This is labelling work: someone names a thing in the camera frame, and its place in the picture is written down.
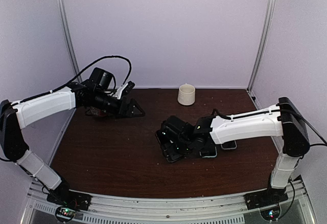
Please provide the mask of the light blue phone case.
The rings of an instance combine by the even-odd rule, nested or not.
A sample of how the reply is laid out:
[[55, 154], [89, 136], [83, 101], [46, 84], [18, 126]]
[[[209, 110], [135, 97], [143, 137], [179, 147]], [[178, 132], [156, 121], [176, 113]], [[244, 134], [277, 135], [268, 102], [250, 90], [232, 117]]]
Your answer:
[[215, 144], [204, 146], [200, 149], [199, 155], [201, 158], [215, 158], [217, 156], [217, 148]]

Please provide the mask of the lavender phone case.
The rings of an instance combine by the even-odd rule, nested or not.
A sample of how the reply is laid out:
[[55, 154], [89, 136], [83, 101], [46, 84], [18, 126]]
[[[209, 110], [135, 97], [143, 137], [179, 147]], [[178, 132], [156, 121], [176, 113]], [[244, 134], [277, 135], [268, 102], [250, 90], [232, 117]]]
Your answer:
[[220, 147], [222, 150], [235, 150], [237, 148], [237, 143], [235, 140], [233, 140], [221, 144]]

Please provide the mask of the black smartphone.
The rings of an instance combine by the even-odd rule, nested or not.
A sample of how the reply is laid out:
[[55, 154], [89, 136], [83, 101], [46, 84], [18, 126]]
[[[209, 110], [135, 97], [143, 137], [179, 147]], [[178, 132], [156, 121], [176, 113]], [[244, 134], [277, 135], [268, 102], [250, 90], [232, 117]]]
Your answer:
[[174, 163], [183, 158], [183, 155], [177, 151], [176, 144], [169, 140], [162, 133], [156, 133], [156, 138], [160, 145], [162, 155], [169, 163]]

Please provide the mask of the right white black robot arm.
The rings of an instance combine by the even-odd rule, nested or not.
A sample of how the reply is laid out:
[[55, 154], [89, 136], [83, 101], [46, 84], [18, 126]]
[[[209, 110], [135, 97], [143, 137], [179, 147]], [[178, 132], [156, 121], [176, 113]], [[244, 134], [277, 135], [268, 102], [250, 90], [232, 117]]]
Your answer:
[[284, 145], [270, 175], [269, 188], [262, 193], [262, 200], [269, 205], [281, 197], [298, 160], [310, 149], [304, 119], [287, 97], [268, 108], [236, 115], [222, 115], [214, 109], [195, 125], [170, 116], [155, 135], [169, 163], [195, 150], [202, 158], [215, 158], [217, 145], [237, 140], [282, 137]]

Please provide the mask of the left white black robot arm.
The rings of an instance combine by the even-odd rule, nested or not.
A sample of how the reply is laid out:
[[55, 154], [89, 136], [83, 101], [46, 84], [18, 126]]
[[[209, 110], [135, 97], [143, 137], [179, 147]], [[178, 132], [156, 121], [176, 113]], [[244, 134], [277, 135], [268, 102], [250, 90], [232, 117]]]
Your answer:
[[112, 73], [94, 68], [81, 83], [70, 82], [57, 91], [31, 99], [1, 102], [1, 148], [5, 160], [16, 163], [38, 179], [63, 206], [73, 202], [73, 193], [68, 191], [63, 178], [31, 151], [21, 131], [54, 114], [79, 107], [96, 108], [115, 118], [143, 117], [145, 111], [136, 100], [126, 99], [135, 84], [129, 81], [110, 94], [107, 89], [112, 79]]

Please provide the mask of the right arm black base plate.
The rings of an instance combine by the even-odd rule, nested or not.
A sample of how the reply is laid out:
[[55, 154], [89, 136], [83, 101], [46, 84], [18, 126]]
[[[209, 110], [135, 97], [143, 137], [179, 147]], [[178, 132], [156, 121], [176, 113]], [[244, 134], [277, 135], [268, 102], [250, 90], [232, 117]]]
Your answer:
[[288, 200], [285, 189], [265, 189], [244, 195], [248, 210], [275, 205]]

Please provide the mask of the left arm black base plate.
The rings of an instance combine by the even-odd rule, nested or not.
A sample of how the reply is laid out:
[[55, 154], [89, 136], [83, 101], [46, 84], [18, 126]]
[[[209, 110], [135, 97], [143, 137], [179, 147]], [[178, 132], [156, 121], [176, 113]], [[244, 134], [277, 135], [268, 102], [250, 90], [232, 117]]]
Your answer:
[[87, 211], [91, 203], [92, 196], [85, 193], [69, 191], [68, 194], [59, 195], [55, 192], [50, 192], [46, 198], [48, 202], [73, 208], [74, 210]]

